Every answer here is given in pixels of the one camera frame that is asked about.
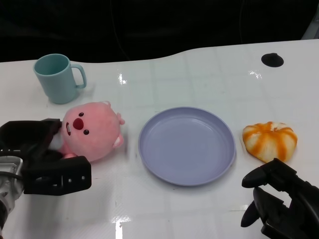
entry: orange and white pumpkin squishy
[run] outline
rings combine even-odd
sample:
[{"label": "orange and white pumpkin squishy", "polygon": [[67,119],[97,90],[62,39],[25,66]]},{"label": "orange and white pumpkin squishy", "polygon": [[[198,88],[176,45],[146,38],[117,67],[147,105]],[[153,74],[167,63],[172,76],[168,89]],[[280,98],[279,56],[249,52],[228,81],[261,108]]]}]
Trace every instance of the orange and white pumpkin squishy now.
[{"label": "orange and white pumpkin squishy", "polygon": [[294,154],[297,140],[295,132],[284,123],[257,123],[243,129],[247,151],[265,163],[274,158],[288,161]]}]

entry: pink plush toy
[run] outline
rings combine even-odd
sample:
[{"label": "pink plush toy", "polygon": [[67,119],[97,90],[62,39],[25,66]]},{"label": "pink plush toy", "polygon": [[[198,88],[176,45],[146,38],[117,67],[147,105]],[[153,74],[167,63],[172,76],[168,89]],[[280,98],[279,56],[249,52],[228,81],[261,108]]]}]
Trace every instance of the pink plush toy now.
[{"label": "pink plush toy", "polygon": [[94,161],[123,144],[120,125],[124,123],[109,102],[77,106],[66,113],[49,148],[60,151],[65,158],[78,155]]}]

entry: plate rim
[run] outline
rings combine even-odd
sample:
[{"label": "plate rim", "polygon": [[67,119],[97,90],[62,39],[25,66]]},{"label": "plate rim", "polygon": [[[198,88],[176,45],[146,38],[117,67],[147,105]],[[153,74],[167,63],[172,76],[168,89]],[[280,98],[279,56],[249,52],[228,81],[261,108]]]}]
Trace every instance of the plate rim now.
[{"label": "plate rim", "polygon": [[[159,176],[157,173],[153,172],[148,164],[146,163],[145,159],[143,158],[142,154],[141,154],[141,135],[142,135],[142,132],[144,131],[144,128],[146,127],[146,125],[153,119],[155,118],[156,116],[166,112],[166,111],[170,111],[170,110],[175,110],[175,109],[182,109],[182,108],[186,108],[186,109],[195,109],[195,110],[200,110],[200,111],[204,111],[204,112],[207,112],[213,116],[215,116],[216,118],[218,118],[226,127],[227,129],[229,130],[231,136],[232,136],[232,140],[233,140],[233,145],[234,145],[234,153],[232,155],[232,158],[231,158],[231,161],[229,163],[229,165],[220,173],[218,174],[217,176],[205,181],[205,182],[202,182],[202,183],[195,183],[195,184],[180,184],[180,183],[175,183],[175,182],[172,182],[170,180],[167,180],[161,176]],[[201,108],[197,108],[197,107],[187,107],[187,106],[183,106],[183,107],[173,107],[173,108],[170,108],[170,109],[166,109],[166,110],[163,110],[159,113],[157,113],[156,115],[154,115],[153,117],[151,117],[143,126],[141,132],[140,132],[140,135],[139,135],[139,145],[138,145],[138,148],[139,148],[139,154],[140,154],[140,157],[142,159],[142,162],[143,162],[143,165],[148,169],[148,171],[150,171],[153,175],[155,175],[156,177],[160,178],[161,180],[163,181],[166,181],[168,183],[171,183],[171,184],[174,184],[174,185],[179,185],[179,186],[186,186],[186,187],[192,187],[192,186],[200,186],[200,185],[204,185],[204,184],[207,184],[207,183],[210,183],[210,182],[213,182],[215,180],[217,180],[218,178],[220,178],[221,176],[223,176],[228,170],[229,168],[233,165],[235,159],[236,159],[236,153],[237,153],[237,150],[236,150],[236,143],[235,143],[235,137],[234,137],[234,134],[233,132],[230,130],[229,126],[217,115],[213,114],[212,112],[209,112],[207,110],[204,110],[204,109],[201,109]]]}]

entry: white table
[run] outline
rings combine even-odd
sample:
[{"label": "white table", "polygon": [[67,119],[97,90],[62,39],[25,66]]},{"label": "white table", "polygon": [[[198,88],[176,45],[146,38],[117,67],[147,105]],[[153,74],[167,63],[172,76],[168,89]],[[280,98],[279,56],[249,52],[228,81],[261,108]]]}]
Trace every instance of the white table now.
[{"label": "white table", "polygon": [[[276,52],[285,63],[261,62]],[[241,140],[249,124],[280,121],[297,133],[288,164],[319,186],[319,41],[293,41],[194,49],[166,58],[80,63],[88,86],[66,105],[48,102],[33,73],[35,61],[0,63],[0,125],[10,120],[63,118],[70,107],[109,100],[126,120],[125,145],[92,165],[92,187],[62,197],[22,195],[9,215],[5,239],[265,239],[262,223],[241,228],[253,200],[242,178],[262,162]],[[81,80],[76,70],[75,76]],[[203,108],[231,128],[237,157],[218,181],[175,186],[150,174],[138,150],[138,135],[156,113],[176,107]],[[268,192],[286,200],[287,194]]]}]

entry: mug handle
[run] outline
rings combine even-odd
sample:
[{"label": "mug handle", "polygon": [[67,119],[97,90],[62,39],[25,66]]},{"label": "mug handle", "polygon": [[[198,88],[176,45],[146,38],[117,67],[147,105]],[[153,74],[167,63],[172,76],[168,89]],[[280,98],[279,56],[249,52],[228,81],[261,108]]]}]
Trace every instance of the mug handle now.
[{"label": "mug handle", "polygon": [[85,88],[86,87],[86,76],[85,76],[85,72],[82,66],[80,66],[79,64],[72,64],[71,65],[72,68],[78,68],[81,72],[82,78],[83,78],[83,85],[77,85],[76,88]]}]

